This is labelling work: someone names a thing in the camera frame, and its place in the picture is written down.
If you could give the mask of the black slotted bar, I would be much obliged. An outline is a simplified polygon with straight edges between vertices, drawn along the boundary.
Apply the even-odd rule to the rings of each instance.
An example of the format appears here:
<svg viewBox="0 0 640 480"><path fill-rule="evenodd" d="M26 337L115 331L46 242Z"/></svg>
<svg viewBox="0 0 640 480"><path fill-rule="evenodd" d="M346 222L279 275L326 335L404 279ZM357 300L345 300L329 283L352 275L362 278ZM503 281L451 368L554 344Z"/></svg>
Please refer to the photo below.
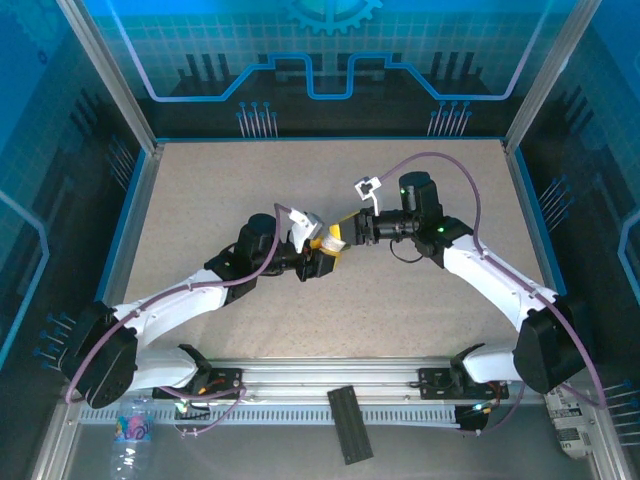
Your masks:
<svg viewBox="0 0 640 480"><path fill-rule="evenodd" d="M374 456L353 386L327 393L344 463L352 465Z"/></svg>

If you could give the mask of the clear plastic water bottle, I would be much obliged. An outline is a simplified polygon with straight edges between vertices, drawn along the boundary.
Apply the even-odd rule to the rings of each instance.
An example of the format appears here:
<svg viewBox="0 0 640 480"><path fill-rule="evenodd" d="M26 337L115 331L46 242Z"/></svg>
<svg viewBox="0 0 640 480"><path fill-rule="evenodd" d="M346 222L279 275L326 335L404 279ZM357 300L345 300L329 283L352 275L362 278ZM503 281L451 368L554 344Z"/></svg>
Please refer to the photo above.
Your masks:
<svg viewBox="0 0 640 480"><path fill-rule="evenodd" d="M128 397L121 402L112 443L111 480L142 480L150 463L154 420L152 398Z"/></svg>

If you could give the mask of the aluminium frame beam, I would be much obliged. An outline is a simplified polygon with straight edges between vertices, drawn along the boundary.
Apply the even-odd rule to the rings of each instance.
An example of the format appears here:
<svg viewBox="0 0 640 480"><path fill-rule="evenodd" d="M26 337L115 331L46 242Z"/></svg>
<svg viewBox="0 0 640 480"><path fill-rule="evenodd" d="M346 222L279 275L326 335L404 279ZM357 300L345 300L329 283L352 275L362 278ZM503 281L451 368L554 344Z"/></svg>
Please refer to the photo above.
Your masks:
<svg viewBox="0 0 640 480"><path fill-rule="evenodd" d="M446 357L371 358L228 358L211 362L214 368L243 371L246 400L259 404L326 404L327 393L353 386L357 400L370 404L470 405L481 400L422 400L412 384L421 368L449 368Z"/></svg>

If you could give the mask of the aluminium side rail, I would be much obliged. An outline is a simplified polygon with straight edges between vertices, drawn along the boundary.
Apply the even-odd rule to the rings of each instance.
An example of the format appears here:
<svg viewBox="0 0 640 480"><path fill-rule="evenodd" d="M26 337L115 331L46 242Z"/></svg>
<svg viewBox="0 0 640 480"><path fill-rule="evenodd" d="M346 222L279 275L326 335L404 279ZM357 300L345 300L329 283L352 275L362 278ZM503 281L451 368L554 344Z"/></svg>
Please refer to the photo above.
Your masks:
<svg viewBox="0 0 640 480"><path fill-rule="evenodd" d="M509 205L503 207L507 214L508 238L504 244L508 246L500 247L499 252L506 253L508 260L515 260L517 267L523 267L525 273L532 274L544 286L566 295L566 280L524 156L519 147L510 149L505 141L501 147L511 186L504 195Z"/></svg>
<svg viewBox="0 0 640 480"><path fill-rule="evenodd" d="M114 306L124 299L162 153L160 146L151 154L144 150L138 154L96 294L76 317L77 324L69 334L71 352L78 350L82 337L92 329L93 312L99 303Z"/></svg>

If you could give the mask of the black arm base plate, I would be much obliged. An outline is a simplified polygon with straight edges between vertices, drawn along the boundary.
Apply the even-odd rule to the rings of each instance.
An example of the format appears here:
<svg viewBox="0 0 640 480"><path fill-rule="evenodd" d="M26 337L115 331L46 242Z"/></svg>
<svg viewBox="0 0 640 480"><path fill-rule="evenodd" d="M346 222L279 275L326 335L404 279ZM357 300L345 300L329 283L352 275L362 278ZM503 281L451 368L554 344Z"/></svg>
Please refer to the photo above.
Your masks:
<svg viewBox="0 0 640 480"><path fill-rule="evenodd" d="M198 372L185 387L174 387L174 390L180 394L214 395L215 399L236 400L240 396L242 373L239 368L212 368L207 372Z"/></svg>
<svg viewBox="0 0 640 480"><path fill-rule="evenodd" d="M422 400L494 400L508 399L509 388L500 382L476 383L463 370L421 368L413 387Z"/></svg>

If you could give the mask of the aluminium frame post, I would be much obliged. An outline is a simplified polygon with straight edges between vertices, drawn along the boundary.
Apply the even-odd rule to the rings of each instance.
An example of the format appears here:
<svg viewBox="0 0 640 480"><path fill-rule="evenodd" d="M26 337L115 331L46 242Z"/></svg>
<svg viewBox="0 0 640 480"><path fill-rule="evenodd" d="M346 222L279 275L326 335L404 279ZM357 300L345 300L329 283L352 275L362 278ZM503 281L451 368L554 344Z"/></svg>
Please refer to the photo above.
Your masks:
<svg viewBox="0 0 640 480"><path fill-rule="evenodd" d="M601 2L602 0L576 0L507 131L504 141L507 156L515 155Z"/></svg>
<svg viewBox="0 0 640 480"><path fill-rule="evenodd" d="M84 2L55 1L140 147L147 155L154 155L156 136Z"/></svg>

